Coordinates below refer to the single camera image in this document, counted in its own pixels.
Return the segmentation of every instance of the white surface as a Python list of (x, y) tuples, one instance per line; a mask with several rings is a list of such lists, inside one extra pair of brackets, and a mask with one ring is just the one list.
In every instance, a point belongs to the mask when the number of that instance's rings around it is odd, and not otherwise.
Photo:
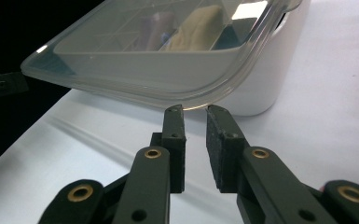
[[(80, 178), (104, 185), (160, 132), (163, 110), (70, 91), (0, 158), (0, 224), (36, 223), (54, 195)], [(187, 111), (186, 193), (171, 223), (242, 223), (234, 195), (214, 187), (203, 110)], [(236, 117), (251, 145), (274, 150), (300, 181), (359, 184), (359, 1), (312, 0), (275, 105)]]

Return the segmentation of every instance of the food container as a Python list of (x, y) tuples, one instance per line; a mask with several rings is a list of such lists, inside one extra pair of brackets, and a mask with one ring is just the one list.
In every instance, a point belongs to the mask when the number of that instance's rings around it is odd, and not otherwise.
[(30, 55), (23, 74), (146, 105), (275, 101), (309, 0), (107, 0)]

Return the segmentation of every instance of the clear plastic lid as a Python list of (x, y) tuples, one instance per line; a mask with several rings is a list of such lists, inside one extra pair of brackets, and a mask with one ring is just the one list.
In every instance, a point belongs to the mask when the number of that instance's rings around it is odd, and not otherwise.
[(106, 0), (29, 56), (29, 77), (147, 105), (214, 103), (301, 0)]

